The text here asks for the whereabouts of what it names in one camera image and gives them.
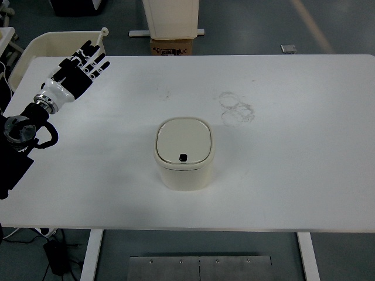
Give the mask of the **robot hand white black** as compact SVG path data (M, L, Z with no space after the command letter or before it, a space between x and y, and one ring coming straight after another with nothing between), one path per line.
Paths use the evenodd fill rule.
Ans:
M110 65L99 49L91 40L86 41L52 71L39 94L57 107L81 97Z

